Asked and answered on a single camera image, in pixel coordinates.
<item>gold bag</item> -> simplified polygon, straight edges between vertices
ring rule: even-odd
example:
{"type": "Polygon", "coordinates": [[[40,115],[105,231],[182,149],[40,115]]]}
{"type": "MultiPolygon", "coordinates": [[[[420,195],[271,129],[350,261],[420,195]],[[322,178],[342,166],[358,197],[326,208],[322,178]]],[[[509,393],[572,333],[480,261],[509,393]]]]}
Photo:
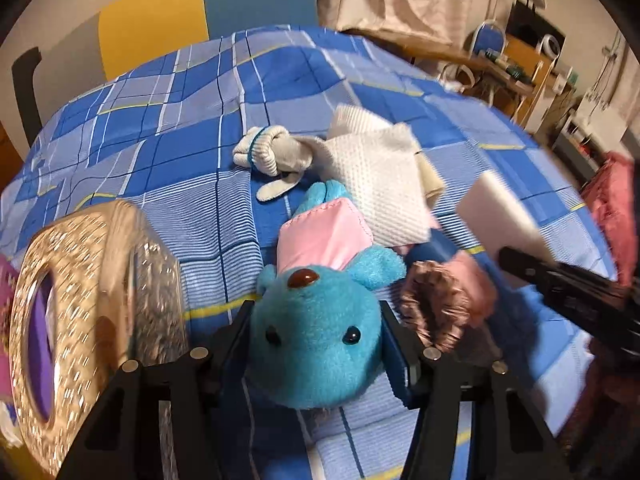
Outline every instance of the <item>gold bag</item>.
{"type": "MultiPolygon", "coordinates": [[[[33,237],[17,282],[9,354],[24,442],[51,475],[124,361],[173,361],[186,348],[178,262],[137,206],[124,200],[91,206],[33,237]],[[28,333],[36,291],[47,273],[55,336],[52,410],[45,420],[28,378],[28,333]]],[[[161,408],[161,421],[166,448],[167,407],[161,408]]],[[[170,462],[172,451],[163,453],[170,462]]],[[[167,465],[171,470],[173,464],[167,465]]]]}

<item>black eye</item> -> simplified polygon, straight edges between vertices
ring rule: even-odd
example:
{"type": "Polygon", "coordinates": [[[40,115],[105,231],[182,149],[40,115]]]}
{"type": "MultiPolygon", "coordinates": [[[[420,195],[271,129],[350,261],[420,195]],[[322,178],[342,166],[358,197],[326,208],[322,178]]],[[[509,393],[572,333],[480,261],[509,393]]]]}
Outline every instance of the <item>black eye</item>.
{"type": "Polygon", "coordinates": [[[345,345],[355,345],[358,341],[360,341],[360,330],[358,330],[357,326],[350,326],[347,332],[344,333],[342,342],[345,345]]]}
{"type": "Polygon", "coordinates": [[[267,343],[272,346],[280,346],[282,344],[280,336],[278,335],[278,332],[276,332],[276,327],[273,325],[269,325],[267,327],[267,331],[264,333],[264,336],[267,338],[267,343]]]}

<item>metal screw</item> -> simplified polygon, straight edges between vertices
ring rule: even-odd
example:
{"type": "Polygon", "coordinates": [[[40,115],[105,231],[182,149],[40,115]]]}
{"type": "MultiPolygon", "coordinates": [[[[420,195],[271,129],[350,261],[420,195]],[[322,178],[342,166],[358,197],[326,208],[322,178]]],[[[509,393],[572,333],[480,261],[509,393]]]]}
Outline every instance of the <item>metal screw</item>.
{"type": "Polygon", "coordinates": [[[204,359],[207,355],[209,355],[209,350],[204,348],[204,346],[196,346],[196,348],[192,349],[189,352],[189,355],[193,359],[204,359]]]}
{"type": "Polygon", "coordinates": [[[138,361],[136,361],[135,359],[129,359],[128,361],[124,361],[124,364],[122,365],[122,371],[126,372],[127,374],[131,372],[135,372],[137,369],[138,369],[138,361]]]}
{"type": "Polygon", "coordinates": [[[442,352],[438,350],[435,346],[429,346],[424,349],[424,351],[422,352],[422,355],[424,355],[427,359],[431,361],[437,361],[442,356],[442,352]]]}
{"type": "Polygon", "coordinates": [[[494,361],[494,363],[491,365],[491,368],[495,373],[500,375],[504,375],[505,373],[507,373],[507,370],[509,370],[509,367],[504,363],[504,361],[494,361]]]}

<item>mattress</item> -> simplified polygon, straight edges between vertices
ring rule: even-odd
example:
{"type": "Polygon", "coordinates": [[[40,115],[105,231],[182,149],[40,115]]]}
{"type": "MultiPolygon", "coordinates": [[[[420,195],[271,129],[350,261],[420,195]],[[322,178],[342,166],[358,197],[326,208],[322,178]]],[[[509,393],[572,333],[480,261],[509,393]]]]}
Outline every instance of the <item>mattress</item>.
{"type": "MultiPolygon", "coordinates": [[[[434,214],[495,280],[494,339],[557,432],[584,385],[588,337],[532,287],[507,288],[455,206],[483,171],[494,170],[556,259],[613,278],[606,243],[578,193],[519,127],[363,38],[324,28],[246,30],[167,54],[77,97],[43,127],[2,194],[0,251],[19,267],[47,223],[127,198],[180,261],[191,343],[206,344],[255,299],[278,230],[312,182],[305,177],[285,196],[258,203],[267,177],[235,166],[233,147],[252,126],[268,124],[322,136],[342,103],[411,125],[447,183],[434,214]]],[[[379,294],[393,302],[396,292],[379,294]]],[[[238,479],[396,478],[417,417],[385,375],[334,410],[273,406],[245,381],[229,385],[223,402],[224,467],[238,479]]],[[[464,404],[453,478],[465,477],[470,414],[464,404]]]]}

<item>brown nose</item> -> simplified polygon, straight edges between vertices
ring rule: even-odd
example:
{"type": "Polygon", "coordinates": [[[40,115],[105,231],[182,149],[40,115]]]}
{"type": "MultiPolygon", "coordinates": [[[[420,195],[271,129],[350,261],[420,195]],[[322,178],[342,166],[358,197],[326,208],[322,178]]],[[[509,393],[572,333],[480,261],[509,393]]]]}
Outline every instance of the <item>brown nose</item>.
{"type": "Polygon", "coordinates": [[[317,272],[311,269],[298,269],[287,280],[287,286],[289,288],[302,288],[307,285],[311,285],[320,276],[317,272]]]}

